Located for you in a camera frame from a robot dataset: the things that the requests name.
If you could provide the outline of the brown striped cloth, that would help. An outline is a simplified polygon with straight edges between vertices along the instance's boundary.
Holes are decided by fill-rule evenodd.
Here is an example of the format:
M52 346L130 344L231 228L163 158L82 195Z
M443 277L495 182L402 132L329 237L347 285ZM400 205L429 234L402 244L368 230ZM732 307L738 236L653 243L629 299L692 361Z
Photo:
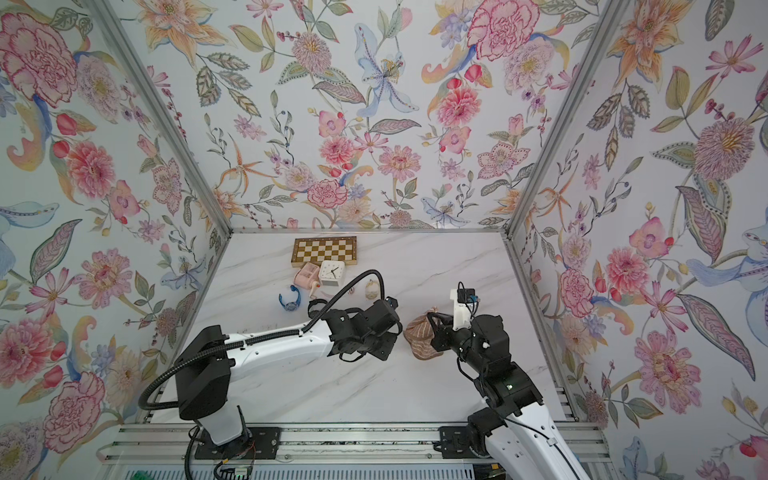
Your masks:
M442 355L438 352L431 342L434 339L434 331L427 318L428 310L424 314L412 320L404 331L404 338L410 346L413 356L420 361L428 361Z

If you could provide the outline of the blue translucent wristwatch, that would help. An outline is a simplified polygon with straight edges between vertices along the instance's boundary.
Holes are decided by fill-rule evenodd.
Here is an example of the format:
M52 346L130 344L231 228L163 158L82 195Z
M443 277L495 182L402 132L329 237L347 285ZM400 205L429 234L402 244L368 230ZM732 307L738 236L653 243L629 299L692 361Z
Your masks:
M302 294L300 288L296 285L291 285L289 290L291 292L289 296L285 296L283 293L278 295L278 302L286 312L293 312L301 306Z

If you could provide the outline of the black band wristwatch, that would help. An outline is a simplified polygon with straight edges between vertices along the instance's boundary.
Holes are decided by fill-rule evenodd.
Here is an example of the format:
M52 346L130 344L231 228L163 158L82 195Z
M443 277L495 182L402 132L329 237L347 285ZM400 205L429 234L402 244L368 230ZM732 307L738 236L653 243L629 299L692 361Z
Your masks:
M307 306L307 313L310 319L314 319L317 314L327 305L326 299L317 298L309 302Z

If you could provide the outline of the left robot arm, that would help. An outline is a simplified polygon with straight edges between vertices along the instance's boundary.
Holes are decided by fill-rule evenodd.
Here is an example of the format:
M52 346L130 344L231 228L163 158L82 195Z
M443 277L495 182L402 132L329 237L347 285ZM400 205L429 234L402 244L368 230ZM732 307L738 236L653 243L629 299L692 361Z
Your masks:
M397 307L392 297L378 299L366 309L335 309L326 300L313 300L308 306L308 330L298 325L261 335L236 335L234 341L242 346L212 354L174 375L178 415L199 426L209 445L223 448L244 442L249 434L233 382L291 360L336 356L354 362L370 355L385 361L402 332Z

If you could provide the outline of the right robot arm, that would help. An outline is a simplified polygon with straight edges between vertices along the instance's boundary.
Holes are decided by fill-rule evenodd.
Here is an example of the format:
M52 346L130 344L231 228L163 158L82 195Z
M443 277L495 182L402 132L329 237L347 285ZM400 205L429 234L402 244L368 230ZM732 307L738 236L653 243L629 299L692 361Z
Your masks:
M472 384L484 407L467 419L473 452L498 463L511 479L587 479L560 433L543 395L512 359L503 319L479 315L462 326L451 315L430 312L432 347L452 351L460 367L476 372Z

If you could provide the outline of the white square alarm clock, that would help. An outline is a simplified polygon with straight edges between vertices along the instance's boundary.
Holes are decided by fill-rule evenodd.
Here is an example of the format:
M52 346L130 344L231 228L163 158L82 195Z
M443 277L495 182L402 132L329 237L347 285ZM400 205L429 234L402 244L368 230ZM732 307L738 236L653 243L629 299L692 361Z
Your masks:
M321 263L318 279L322 286L340 287L344 283L346 264L339 260L324 260Z

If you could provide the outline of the pink toy music box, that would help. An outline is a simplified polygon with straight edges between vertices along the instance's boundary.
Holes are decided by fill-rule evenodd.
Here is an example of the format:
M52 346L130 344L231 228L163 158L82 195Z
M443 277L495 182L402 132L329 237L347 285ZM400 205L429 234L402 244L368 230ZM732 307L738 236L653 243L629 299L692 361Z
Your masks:
M316 292L320 287L319 280L320 267L314 263L305 263L294 276L293 284L309 292L309 297L314 300L317 298Z

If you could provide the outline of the wooden chessboard box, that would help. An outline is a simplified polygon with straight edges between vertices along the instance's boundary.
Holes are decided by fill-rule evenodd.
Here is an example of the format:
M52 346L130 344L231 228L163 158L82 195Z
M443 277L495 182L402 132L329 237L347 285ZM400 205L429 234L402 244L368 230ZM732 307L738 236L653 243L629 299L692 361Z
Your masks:
M303 267L307 263L320 266L325 261L356 265L357 245L356 236L297 238L294 240L290 263L294 268Z

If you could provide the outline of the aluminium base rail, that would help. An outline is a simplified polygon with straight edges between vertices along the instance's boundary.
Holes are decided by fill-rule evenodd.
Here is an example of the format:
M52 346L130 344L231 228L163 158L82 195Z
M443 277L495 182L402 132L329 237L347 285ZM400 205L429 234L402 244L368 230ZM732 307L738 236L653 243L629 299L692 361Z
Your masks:
M458 423L289 423L256 430L267 448L240 465L255 479L461 479L500 478L501 461L479 458ZM187 424L120 428L99 449L104 479L128 479L138 471L155 479L181 479L189 445Z

